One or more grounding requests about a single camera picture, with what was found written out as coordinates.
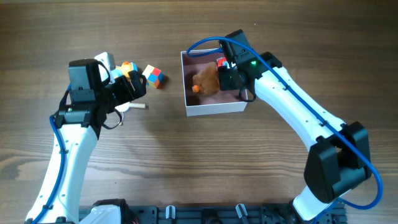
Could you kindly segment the red toy truck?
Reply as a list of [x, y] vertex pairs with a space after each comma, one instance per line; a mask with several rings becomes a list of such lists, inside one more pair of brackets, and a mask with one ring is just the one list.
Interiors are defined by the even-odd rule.
[[229, 63], [225, 57], [220, 57], [220, 58], [216, 59], [216, 67], [217, 68], [220, 68], [220, 67], [229, 68]]

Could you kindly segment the yellow duck toy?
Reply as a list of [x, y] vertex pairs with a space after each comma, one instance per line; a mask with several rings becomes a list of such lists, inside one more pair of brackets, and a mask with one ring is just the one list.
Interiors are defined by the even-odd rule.
[[111, 74], [113, 78], [125, 76], [129, 80], [129, 72], [131, 71], [138, 71], [137, 65], [133, 62], [125, 61], [121, 66], [116, 66], [115, 69], [111, 71]]

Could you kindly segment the brown plush toy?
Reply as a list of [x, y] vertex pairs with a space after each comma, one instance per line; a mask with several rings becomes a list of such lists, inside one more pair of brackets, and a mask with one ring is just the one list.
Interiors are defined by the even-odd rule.
[[192, 78], [194, 93], [214, 95], [220, 91], [219, 73], [216, 62], [206, 64], [205, 68]]

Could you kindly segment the white cardboard box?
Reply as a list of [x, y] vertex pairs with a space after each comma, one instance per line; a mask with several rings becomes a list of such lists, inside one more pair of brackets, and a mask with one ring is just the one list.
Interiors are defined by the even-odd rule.
[[240, 101], [238, 90], [219, 91], [215, 95], [201, 95], [192, 90], [193, 76], [199, 73], [210, 62], [224, 57], [223, 53], [213, 53], [202, 57], [193, 57], [212, 51], [213, 49], [192, 50], [189, 55], [181, 51], [182, 77], [184, 88], [185, 109], [187, 116], [200, 116], [220, 113], [243, 112], [247, 105]]

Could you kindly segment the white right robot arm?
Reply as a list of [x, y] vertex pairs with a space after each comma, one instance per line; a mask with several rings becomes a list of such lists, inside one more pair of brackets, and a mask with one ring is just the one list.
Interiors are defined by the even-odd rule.
[[223, 90], [248, 90], [265, 101], [293, 128], [307, 148], [306, 183], [292, 201], [301, 222], [316, 223], [342, 195], [371, 176], [378, 178], [370, 161], [368, 132], [359, 123], [346, 124], [324, 110], [289, 75], [270, 52], [257, 53], [242, 30], [218, 40], [226, 65], [220, 68]]

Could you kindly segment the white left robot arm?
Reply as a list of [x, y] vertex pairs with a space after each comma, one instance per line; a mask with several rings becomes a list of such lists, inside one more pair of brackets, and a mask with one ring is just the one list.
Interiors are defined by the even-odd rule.
[[117, 106], [146, 94], [146, 77], [136, 70], [113, 78], [104, 63], [94, 58], [69, 63], [70, 84], [58, 110], [50, 115], [54, 143], [49, 166], [26, 223], [79, 223], [80, 196], [89, 158], [107, 115]]

